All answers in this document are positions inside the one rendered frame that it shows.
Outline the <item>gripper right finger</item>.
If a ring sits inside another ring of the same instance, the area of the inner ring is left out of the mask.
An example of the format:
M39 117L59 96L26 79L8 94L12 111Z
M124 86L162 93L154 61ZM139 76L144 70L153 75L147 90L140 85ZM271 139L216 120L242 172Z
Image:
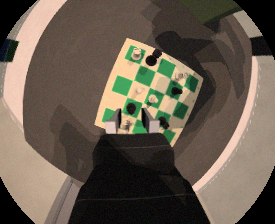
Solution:
M141 120L147 133L159 133L160 121L154 119L146 108L141 108Z

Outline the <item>green and cream chessboard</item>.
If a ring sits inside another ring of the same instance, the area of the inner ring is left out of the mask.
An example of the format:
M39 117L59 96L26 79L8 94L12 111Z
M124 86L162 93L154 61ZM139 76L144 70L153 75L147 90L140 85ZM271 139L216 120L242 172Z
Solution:
M141 58L133 60L134 48L141 49ZM146 108L154 119L165 117L169 128L159 125L159 133L164 134L173 145L182 132L199 94L203 79L192 69L162 52L154 66L146 64L147 56L152 55L155 48L126 39L107 82L95 125L105 129L105 121L110 120L117 108L122 108L122 122L131 123L129 133L147 133L141 121L141 108ZM189 77L176 80L176 72L188 72ZM137 95L136 86L143 91ZM182 94L172 94L172 88L182 89ZM157 103L150 103L148 98L155 95ZM129 103L136 106L133 115L126 109Z

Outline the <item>white pawn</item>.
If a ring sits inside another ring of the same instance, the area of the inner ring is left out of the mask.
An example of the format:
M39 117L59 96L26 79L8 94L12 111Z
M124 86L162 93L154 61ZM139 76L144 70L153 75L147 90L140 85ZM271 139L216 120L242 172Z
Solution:
M150 103L157 103L158 102L158 99L155 98L156 96L155 95L150 95L148 100Z
M134 88L134 92L135 92L135 94L137 94L137 95L141 94L142 91L143 91L143 89L142 89L141 86L136 86L136 87Z

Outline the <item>white rook chess piece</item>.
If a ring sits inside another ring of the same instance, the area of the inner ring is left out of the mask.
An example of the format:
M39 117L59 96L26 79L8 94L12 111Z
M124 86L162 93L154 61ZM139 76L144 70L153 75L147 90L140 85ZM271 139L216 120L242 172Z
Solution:
M134 53L134 54L133 54ZM133 60L139 60L141 58L141 49L140 48L134 48L133 53L131 54L131 57Z

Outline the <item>black rook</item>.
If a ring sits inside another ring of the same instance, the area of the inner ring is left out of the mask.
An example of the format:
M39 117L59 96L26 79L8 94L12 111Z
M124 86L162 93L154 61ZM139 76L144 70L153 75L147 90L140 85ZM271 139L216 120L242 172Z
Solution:
M165 117L159 117L158 120L160 121L160 125L162 125L164 129L168 129L170 125L168 122L166 122Z

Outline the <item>black chess king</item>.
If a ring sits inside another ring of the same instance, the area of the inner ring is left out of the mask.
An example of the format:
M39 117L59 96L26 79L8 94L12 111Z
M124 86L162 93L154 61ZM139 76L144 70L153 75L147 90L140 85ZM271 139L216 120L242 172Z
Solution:
M152 57L153 56L153 57ZM152 55L146 57L145 62L149 66L154 66L157 63L157 59L162 56L162 52L159 49L155 49Z

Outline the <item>black bishop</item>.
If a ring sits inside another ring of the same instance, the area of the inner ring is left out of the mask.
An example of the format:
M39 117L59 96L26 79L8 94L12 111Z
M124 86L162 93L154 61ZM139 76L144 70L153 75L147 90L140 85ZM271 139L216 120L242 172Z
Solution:
M136 106L135 106L135 104L133 104L133 103L129 103L129 104L127 105L126 109L127 109L128 113L129 113L130 115L133 115L134 112L135 112L135 110L136 110ZM129 109L129 110L128 110L128 109Z

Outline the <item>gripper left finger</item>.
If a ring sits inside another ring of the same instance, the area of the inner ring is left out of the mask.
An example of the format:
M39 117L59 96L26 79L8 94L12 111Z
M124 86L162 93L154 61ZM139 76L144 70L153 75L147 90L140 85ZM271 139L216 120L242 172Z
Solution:
M122 108L117 108L110 120L105 121L106 134L117 134L122 123Z

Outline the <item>white bishop chess piece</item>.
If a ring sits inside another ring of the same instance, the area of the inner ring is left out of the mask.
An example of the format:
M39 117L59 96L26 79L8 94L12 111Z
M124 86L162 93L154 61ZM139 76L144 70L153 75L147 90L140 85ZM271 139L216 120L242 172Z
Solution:
M175 73L176 80L181 81L183 79L183 77L188 78L189 74L187 72L184 72L183 74L181 72L176 72Z

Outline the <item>black pawn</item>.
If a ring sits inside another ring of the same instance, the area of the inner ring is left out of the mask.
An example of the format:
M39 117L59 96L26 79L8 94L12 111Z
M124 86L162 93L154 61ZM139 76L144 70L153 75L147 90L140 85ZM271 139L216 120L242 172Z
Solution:
M177 87L173 87L172 88L172 94L177 95L178 94L182 94L183 90L182 89L178 89Z

